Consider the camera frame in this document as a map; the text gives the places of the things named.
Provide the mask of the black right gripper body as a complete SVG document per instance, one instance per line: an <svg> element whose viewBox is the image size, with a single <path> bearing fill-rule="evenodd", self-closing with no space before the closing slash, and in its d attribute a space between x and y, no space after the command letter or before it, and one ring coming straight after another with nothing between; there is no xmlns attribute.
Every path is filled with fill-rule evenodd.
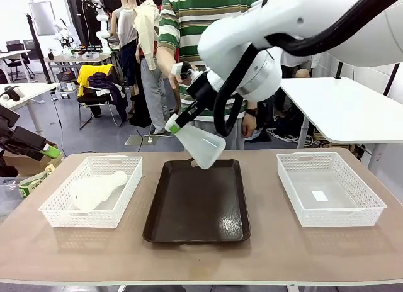
<svg viewBox="0 0 403 292"><path fill-rule="evenodd" d="M188 86L187 92L193 98L193 102L190 105L193 111L213 111L214 109L217 91L209 83L207 74L207 71L193 71L189 75L191 84Z"/></svg>

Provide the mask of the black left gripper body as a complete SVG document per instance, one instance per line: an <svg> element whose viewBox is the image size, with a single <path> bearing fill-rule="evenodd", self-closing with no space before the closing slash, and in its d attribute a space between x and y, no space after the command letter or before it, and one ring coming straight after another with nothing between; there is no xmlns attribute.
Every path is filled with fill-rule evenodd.
<svg viewBox="0 0 403 292"><path fill-rule="evenodd" d="M15 155L24 155L34 160L41 160L44 156L42 150L47 141L25 128L17 126L1 128L1 148Z"/></svg>

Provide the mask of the person's left hand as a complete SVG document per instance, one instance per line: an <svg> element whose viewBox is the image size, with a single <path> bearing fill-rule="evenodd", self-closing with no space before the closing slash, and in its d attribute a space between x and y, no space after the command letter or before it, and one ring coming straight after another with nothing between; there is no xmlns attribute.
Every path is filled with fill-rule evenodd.
<svg viewBox="0 0 403 292"><path fill-rule="evenodd" d="M251 137L257 128L256 117L250 114L245 114L242 119L242 137Z"/></svg>

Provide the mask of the person's right hand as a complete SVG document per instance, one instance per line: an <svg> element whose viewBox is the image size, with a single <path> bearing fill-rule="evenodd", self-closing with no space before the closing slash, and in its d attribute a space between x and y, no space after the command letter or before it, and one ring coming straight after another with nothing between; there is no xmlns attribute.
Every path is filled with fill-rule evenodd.
<svg viewBox="0 0 403 292"><path fill-rule="evenodd" d="M180 75L174 75L169 73L168 75L169 83L173 91L179 91L179 85L182 83L182 78Z"/></svg>

